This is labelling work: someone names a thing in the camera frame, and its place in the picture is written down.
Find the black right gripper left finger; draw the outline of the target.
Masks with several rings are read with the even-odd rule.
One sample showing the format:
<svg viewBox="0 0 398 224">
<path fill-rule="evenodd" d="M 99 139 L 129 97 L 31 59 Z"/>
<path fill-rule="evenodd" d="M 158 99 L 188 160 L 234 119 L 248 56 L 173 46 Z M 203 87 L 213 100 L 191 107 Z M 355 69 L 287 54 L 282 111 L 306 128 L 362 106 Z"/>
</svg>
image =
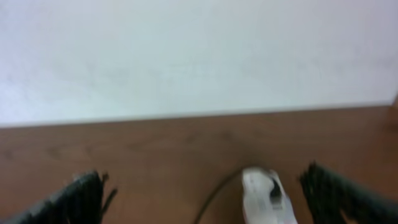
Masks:
<svg viewBox="0 0 398 224">
<path fill-rule="evenodd" d="M 50 197 L 8 218 L 6 224 L 100 224 L 118 193 L 114 188 L 104 197 L 108 179 L 107 173 L 84 173 Z"/>
</svg>

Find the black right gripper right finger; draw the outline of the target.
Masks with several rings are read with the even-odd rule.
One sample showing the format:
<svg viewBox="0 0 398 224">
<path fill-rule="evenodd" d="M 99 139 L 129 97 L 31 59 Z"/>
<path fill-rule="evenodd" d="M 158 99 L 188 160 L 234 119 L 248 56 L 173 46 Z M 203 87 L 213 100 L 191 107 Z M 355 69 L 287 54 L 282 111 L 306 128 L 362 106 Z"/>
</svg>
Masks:
<svg viewBox="0 0 398 224">
<path fill-rule="evenodd" d="M 397 223 L 397 202 L 314 162 L 299 181 L 314 223 Z"/>
</svg>

